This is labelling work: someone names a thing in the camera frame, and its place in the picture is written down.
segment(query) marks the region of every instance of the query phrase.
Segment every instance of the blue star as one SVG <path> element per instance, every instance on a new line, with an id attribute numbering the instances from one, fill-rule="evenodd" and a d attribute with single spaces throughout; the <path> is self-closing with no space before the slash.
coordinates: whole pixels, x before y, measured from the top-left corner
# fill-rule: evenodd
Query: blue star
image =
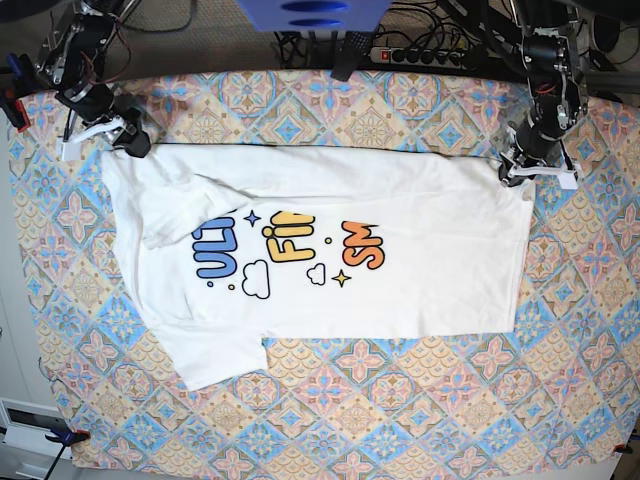
<path id="1" fill-rule="evenodd" d="M 248 217 L 244 217 L 244 219 L 247 222 L 251 222 L 251 228 L 253 228 L 253 225 L 260 220 L 260 217 L 257 217 L 255 213 L 253 213 L 253 210 L 251 210 L 251 213 L 249 214 Z"/>

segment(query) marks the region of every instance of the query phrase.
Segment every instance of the yellow star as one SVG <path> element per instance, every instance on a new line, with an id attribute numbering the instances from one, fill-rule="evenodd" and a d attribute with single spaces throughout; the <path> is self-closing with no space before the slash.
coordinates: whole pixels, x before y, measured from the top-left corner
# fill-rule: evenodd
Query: yellow star
<path id="1" fill-rule="evenodd" d="M 347 280 L 351 280 L 351 277 L 347 277 L 342 269 L 340 269 L 340 273 L 337 277 L 332 277 L 331 280 L 335 280 L 336 282 L 340 282 L 340 288 L 344 287 L 344 282 Z"/>

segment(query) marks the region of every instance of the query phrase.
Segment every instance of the cloud graphic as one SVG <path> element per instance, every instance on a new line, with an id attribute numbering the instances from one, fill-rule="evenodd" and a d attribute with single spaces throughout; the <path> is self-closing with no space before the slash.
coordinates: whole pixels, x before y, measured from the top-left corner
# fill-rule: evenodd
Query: cloud graphic
<path id="1" fill-rule="evenodd" d="M 264 260 L 256 260 L 247 263 L 242 270 L 244 280 L 242 291 L 250 297 L 258 297 L 261 300 L 269 298 L 271 289 L 269 287 L 269 266 Z"/>
<path id="2" fill-rule="evenodd" d="M 307 277 L 314 285 L 324 285 L 325 282 L 325 268 L 324 263 L 318 263 L 315 267 L 307 270 Z"/>

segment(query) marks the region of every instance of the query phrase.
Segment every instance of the power strip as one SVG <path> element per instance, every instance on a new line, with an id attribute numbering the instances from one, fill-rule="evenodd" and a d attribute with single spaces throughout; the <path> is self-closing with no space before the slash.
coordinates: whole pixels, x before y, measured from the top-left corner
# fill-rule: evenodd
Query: power strip
<path id="1" fill-rule="evenodd" d="M 461 60 L 466 53 L 453 51 L 449 54 L 446 51 L 424 50 L 412 48 L 372 47 L 369 58 L 373 63 L 386 65 L 414 65 L 414 66 L 438 66 L 448 68 L 463 68 Z"/>

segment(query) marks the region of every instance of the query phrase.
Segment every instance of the black device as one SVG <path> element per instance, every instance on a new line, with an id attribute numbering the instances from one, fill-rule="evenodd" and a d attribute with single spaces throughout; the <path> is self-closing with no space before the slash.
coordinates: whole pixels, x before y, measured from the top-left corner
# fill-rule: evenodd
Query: black device
<path id="1" fill-rule="evenodd" d="M 22 55 L 7 58 L 2 73 L 13 75 L 12 86 L 0 90 L 0 107 L 19 131 L 30 125 L 20 98 L 55 90 L 56 99 L 82 119 L 87 128 L 106 125 L 103 132 L 114 148 L 129 155 L 144 157 L 151 149 L 149 136 L 141 125 L 141 112 L 124 105 L 105 85 L 104 59 L 111 42 L 120 36 L 121 22 L 130 15 L 139 0 L 0 0 L 0 23 L 13 21 L 56 4 L 68 3 L 62 17 L 43 42 L 35 63 Z"/>

